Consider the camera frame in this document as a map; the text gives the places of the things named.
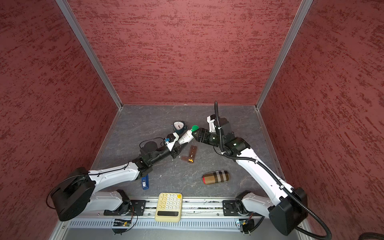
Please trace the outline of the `green capped pill bottle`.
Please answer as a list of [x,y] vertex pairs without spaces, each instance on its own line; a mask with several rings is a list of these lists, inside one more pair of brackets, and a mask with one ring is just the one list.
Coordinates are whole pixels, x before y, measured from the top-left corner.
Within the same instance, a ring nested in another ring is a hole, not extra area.
[[193,132],[197,131],[199,129],[198,126],[194,125],[190,130],[187,130],[178,140],[178,143],[180,145],[183,145],[185,143],[190,143],[193,139]]

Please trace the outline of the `brown weekly pill organizer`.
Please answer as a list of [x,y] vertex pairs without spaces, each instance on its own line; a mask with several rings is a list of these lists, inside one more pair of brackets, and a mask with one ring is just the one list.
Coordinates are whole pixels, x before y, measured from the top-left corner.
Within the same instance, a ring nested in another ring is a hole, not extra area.
[[189,160],[195,161],[196,153],[197,153],[197,146],[191,146],[188,156],[182,156],[181,160],[187,163],[189,163]]

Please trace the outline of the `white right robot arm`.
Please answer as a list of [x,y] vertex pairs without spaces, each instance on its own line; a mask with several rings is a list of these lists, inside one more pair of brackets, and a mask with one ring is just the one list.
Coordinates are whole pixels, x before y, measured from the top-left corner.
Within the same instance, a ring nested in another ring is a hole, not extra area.
[[262,198],[244,191],[239,195],[241,206],[270,219],[281,234],[289,235],[308,217],[304,210],[308,205],[306,192],[302,188],[294,189],[266,166],[244,139],[235,136],[226,118],[217,121],[216,116],[211,115],[207,121],[208,129],[192,127],[195,140],[220,148],[221,153],[244,168],[267,194]]

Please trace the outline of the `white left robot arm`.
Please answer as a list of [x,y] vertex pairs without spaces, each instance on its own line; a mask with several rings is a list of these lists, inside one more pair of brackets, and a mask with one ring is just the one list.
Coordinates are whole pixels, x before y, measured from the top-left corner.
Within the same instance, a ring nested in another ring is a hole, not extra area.
[[61,222],[83,212],[104,211],[109,216],[124,215],[131,206],[128,195],[123,190],[110,193],[103,190],[123,182],[140,180],[153,170],[155,163],[169,156],[177,157],[186,146],[187,143],[175,143],[171,149],[168,146],[158,148],[155,142],[148,142],[141,149],[141,155],[124,165],[92,171],[77,168],[54,187],[48,197]]

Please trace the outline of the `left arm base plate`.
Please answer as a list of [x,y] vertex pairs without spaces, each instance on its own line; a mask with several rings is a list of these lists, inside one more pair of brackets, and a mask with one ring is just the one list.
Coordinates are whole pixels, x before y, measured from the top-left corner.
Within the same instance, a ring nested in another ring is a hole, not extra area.
[[114,211],[104,210],[104,216],[142,216],[146,207],[145,200],[125,200]]

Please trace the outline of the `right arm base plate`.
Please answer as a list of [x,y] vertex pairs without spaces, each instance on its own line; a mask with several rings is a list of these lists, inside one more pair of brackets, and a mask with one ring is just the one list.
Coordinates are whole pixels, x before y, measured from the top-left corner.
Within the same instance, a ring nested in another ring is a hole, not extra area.
[[226,217],[250,217],[251,215],[261,217],[260,214],[248,211],[240,200],[223,200],[222,204],[224,216]]

